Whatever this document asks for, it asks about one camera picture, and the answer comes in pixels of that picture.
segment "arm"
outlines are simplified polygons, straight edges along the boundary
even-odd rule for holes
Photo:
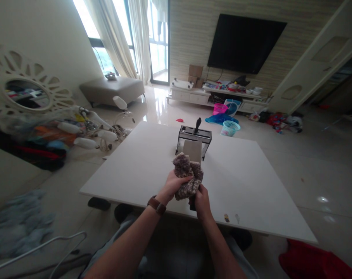
[[[217,227],[210,209],[207,189],[201,184],[195,195],[195,208],[207,237],[212,261],[218,278],[246,278]]]
[[[155,198],[166,206],[181,184],[191,178],[178,178],[172,170]],[[132,226],[97,260],[85,279],[133,277],[159,220],[160,215],[155,209],[147,206]]]

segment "white tv stand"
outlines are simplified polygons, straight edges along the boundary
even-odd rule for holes
[[[261,96],[232,92],[229,90],[220,90],[208,87],[186,90],[175,86],[170,86],[170,89],[171,93],[167,97],[167,103],[169,103],[169,100],[176,100],[186,103],[195,103],[198,105],[213,107],[214,103],[208,102],[208,98],[211,96],[211,92],[217,92],[242,97],[242,104],[238,108],[239,112],[253,113],[254,111],[260,111],[264,107],[268,106],[268,104],[266,103],[255,101],[261,98]]]

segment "white curtain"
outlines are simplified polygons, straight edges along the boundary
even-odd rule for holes
[[[112,0],[85,0],[98,34],[121,76],[138,79],[135,65]]]
[[[137,70],[144,85],[152,85],[149,48],[148,1],[128,0],[129,15],[131,19],[133,46],[135,48]]]

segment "hand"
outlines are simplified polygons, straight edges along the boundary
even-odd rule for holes
[[[164,205],[167,205],[167,203],[173,199],[173,196],[180,189],[181,185],[188,182],[192,178],[192,176],[178,178],[175,175],[175,170],[171,170],[168,174],[166,184],[155,198]]]
[[[210,208],[210,199],[206,187],[201,184],[195,194],[195,209],[197,210],[197,217],[203,223],[208,220],[213,220]]]

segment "pink basket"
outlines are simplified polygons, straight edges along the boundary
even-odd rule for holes
[[[225,113],[227,111],[228,107],[223,104],[215,104],[214,107],[214,115],[220,114],[220,113]]]

